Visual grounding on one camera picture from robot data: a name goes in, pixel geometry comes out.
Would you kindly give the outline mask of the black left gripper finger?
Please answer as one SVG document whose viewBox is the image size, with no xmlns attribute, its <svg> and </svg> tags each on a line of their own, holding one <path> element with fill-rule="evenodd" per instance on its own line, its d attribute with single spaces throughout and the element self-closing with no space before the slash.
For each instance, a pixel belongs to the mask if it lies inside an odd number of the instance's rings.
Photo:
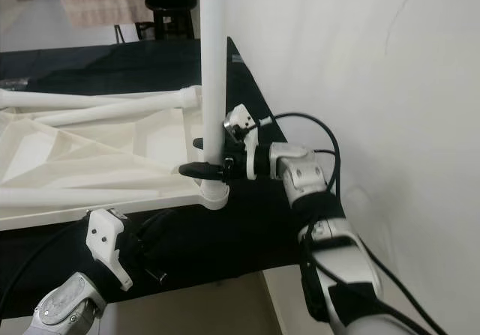
<svg viewBox="0 0 480 335">
<path fill-rule="evenodd" d="M 164 226 L 178 218 L 178 211 L 157 211 L 148 215 L 135 230 L 137 237 L 158 237 Z"/>
</svg>

